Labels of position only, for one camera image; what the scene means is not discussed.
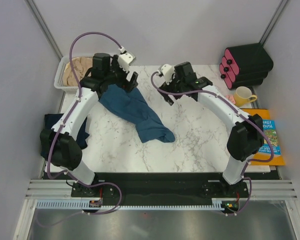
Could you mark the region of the blue t shirt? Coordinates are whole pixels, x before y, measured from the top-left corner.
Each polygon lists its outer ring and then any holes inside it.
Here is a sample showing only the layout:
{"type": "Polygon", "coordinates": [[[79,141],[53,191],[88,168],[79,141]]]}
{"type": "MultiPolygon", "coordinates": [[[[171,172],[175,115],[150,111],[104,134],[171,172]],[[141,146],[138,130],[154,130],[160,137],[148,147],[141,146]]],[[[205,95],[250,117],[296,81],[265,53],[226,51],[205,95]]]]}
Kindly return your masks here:
{"type": "Polygon", "coordinates": [[[126,92],[112,84],[102,94],[99,102],[112,114],[134,124],[143,144],[152,140],[158,140],[162,143],[175,141],[174,133],[164,126],[138,88],[126,92]]]}

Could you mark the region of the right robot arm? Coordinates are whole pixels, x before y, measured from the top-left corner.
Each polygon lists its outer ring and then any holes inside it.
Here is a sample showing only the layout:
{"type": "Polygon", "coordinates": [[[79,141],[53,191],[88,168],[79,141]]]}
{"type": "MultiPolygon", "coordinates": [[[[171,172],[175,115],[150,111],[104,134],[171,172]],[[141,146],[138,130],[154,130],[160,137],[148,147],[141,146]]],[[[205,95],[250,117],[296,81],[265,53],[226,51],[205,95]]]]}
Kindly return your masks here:
{"type": "Polygon", "coordinates": [[[170,104],[173,100],[186,95],[208,107],[227,127],[226,148],[230,154],[222,174],[224,181],[219,191],[225,197],[237,191],[237,183],[243,178],[248,161],[264,144],[263,120],[258,115],[250,115],[226,99],[206,77],[198,77],[189,62],[172,66],[163,64],[156,75],[164,78],[157,89],[170,104]]]}

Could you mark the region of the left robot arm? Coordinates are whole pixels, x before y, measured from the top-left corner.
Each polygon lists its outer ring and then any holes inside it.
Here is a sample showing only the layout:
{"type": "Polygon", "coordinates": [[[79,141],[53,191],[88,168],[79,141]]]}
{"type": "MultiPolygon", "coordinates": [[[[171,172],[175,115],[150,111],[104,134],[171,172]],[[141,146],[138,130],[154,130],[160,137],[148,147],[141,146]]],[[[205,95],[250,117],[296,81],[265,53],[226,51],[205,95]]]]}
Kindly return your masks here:
{"type": "Polygon", "coordinates": [[[117,85],[128,93],[137,87],[136,72],[127,80],[134,61],[135,56],[128,51],[119,55],[96,53],[92,66],[78,84],[69,108],[57,123],[40,133],[42,150],[47,154],[47,166],[60,167],[63,173],[81,182],[82,191],[89,197],[99,193],[100,185],[94,181],[95,173],[82,160],[83,152],[76,142],[78,133],[88,113],[110,85],[117,85]]]}

